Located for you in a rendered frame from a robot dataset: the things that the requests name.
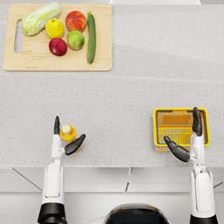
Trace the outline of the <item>lemon tea bottle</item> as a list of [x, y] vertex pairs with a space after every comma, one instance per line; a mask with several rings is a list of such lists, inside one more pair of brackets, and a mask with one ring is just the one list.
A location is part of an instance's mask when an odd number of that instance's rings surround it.
[[71, 155], [80, 149], [79, 142], [76, 140], [76, 130], [73, 126], [63, 125], [59, 134], [67, 155]]

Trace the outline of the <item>yellow slatted basket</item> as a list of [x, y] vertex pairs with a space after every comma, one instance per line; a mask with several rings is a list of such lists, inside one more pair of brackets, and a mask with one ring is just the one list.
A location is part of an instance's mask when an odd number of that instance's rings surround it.
[[169, 151], [164, 136], [190, 150], [193, 133], [192, 108], [156, 108], [153, 112], [153, 123], [156, 151]]

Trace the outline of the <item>yellow lemon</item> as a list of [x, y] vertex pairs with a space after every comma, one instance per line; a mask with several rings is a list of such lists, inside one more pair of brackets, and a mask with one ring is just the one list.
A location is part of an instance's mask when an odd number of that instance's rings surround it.
[[62, 38], [64, 30], [64, 25], [57, 18], [49, 19], [45, 25], [46, 34], [50, 39]]

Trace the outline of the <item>wooden cutting board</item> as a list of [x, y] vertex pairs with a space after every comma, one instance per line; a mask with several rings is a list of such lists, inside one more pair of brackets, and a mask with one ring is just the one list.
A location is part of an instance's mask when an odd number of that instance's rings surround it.
[[87, 61], [88, 47], [69, 48], [65, 55], [53, 55], [45, 31], [34, 36], [23, 36], [21, 52], [15, 52], [18, 21], [36, 10], [39, 3], [14, 3], [9, 8], [3, 56], [6, 71], [108, 71], [112, 67], [112, 6], [108, 3], [63, 3], [59, 20], [64, 21], [70, 11], [92, 13], [96, 24], [96, 52], [94, 62]]

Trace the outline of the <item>dark round robot body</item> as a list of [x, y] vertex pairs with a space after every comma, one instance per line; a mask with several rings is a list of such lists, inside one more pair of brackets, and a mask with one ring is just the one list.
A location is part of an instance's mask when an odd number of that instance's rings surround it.
[[103, 224], [170, 224], [156, 207], [143, 203], [123, 204], [112, 209]]

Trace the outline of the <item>dark red plum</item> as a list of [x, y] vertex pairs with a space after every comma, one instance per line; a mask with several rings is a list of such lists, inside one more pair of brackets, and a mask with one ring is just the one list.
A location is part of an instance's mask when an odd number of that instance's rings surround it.
[[67, 52], [67, 44], [61, 38], [53, 38], [49, 42], [49, 50], [56, 56], [62, 56]]

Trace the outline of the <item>green apple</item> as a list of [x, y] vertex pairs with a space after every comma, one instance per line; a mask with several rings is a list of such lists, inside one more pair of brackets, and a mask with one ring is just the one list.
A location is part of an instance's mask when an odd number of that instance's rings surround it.
[[66, 39], [69, 47], [74, 50], [81, 49], [85, 43], [84, 35], [80, 31], [70, 31]]

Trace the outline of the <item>green cucumber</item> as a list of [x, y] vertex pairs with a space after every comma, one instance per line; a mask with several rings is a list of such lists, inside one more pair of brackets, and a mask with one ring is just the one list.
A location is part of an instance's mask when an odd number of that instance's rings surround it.
[[91, 12], [87, 14], [87, 27], [88, 27], [88, 47], [87, 47], [87, 62], [92, 64], [95, 59], [96, 50], [96, 27], [95, 17]]

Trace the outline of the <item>napa cabbage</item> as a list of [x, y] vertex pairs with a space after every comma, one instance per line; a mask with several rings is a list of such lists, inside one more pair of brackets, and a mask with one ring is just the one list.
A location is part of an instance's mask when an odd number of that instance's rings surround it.
[[52, 2], [39, 7], [22, 18], [21, 26], [25, 35], [33, 36], [46, 27], [51, 18], [58, 18], [61, 13], [60, 4]]

